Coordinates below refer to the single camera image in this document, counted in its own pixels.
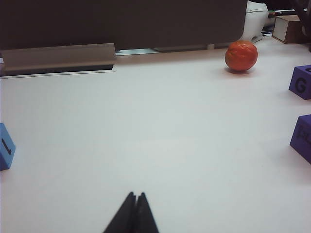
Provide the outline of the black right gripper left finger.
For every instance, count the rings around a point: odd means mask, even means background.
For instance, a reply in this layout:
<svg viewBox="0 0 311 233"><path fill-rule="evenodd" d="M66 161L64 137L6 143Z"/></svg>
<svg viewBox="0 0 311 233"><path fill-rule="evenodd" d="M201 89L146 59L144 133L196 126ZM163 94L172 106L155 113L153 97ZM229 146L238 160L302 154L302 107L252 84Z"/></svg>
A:
<svg viewBox="0 0 311 233"><path fill-rule="evenodd" d="M130 192L115 213L104 233L130 233L136 206L136 195Z"/></svg>

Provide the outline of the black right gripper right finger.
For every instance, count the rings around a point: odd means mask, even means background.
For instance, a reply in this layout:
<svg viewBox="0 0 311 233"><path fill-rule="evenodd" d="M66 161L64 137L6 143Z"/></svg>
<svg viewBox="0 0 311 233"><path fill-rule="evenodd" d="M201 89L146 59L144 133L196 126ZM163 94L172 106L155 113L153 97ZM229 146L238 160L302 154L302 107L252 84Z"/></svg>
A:
<svg viewBox="0 0 311 233"><path fill-rule="evenodd" d="M133 216L133 233L159 233L147 197L142 192L136 202Z"/></svg>

